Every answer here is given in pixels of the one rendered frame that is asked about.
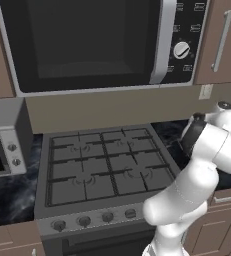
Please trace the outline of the grey gas stove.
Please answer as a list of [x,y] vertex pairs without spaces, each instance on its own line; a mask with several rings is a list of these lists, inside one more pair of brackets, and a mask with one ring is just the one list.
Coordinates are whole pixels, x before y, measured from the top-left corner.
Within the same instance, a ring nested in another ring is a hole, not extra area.
[[[149,124],[49,133],[43,136],[34,217],[46,256],[63,256],[69,244],[154,230],[143,202],[167,188],[180,172]],[[125,211],[136,210],[135,218]],[[114,219],[104,222],[102,214]],[[89,216],[87,227],[78,224]],[[54,221],[63,220],[61,232]]]

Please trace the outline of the black and silver microwave oven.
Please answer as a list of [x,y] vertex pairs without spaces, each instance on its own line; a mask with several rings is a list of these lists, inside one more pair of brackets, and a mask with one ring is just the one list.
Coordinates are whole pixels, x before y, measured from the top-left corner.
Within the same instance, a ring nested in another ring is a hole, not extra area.
[[[168,70],[151,84],[160,0],[0,0],[0,30],[21,97],[186,86],[210,0],[177,0]],[[176,59],[174,46],[190,52]]]

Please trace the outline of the white microwave dial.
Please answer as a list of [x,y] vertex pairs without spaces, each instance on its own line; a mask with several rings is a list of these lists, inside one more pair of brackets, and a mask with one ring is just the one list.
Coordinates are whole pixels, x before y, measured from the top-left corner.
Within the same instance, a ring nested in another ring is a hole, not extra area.
[[187,42],[178,42],[173,49],[173,55],[176,59],[184,59],[190,52],[190,46]]

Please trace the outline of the silver toaster oven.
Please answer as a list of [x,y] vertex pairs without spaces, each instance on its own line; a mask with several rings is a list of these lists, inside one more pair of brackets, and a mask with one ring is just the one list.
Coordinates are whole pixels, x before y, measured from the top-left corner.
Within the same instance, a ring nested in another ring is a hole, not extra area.
[[27,172],[32,140],[25,99],[0,99],[0,177]]

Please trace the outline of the black oven door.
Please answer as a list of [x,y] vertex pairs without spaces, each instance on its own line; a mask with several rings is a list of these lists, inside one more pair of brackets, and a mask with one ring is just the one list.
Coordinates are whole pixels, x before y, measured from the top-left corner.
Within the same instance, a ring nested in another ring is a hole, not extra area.
[[142,256],[155,231],[148,230],[71,245],[62,241],[63,256]]

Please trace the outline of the brown drawer front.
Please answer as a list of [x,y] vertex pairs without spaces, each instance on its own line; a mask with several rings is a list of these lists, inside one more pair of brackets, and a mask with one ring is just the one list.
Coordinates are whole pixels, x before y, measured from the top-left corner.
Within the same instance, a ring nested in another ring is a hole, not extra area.
[[229,197],[229,196],[231,196],[231,189],[215,191],[211,196],[211,199],[209,200],[209,206],[215,207],[215,206],[223,206],[226,204],[231,204],[231,202],[217,203],[217,204],[214,202],[214,197],[223,198],[223,197]]

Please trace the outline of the brown base cupboard door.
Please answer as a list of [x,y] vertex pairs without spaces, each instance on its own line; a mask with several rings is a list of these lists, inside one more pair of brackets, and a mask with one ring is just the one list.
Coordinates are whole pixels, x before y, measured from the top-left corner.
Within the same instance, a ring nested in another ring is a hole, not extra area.
[[231,256],[231,208],[206,213],[187,231],[190,256]]

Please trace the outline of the brown base cupboard front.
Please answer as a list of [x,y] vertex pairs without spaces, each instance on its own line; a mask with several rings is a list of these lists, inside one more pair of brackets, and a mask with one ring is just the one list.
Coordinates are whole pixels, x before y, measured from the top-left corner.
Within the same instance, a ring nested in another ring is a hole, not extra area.
[[0,226],[0,256],[46,256],[37,223]]

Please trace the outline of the white wall socket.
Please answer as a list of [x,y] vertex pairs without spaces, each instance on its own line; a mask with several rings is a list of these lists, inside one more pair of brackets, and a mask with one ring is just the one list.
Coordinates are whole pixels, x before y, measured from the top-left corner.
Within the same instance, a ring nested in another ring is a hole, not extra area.
[[212,84],[206,84],[201,86],[200,94],[199,94],[199,99],[200,100],[206,100],[211,97],[213,85]]

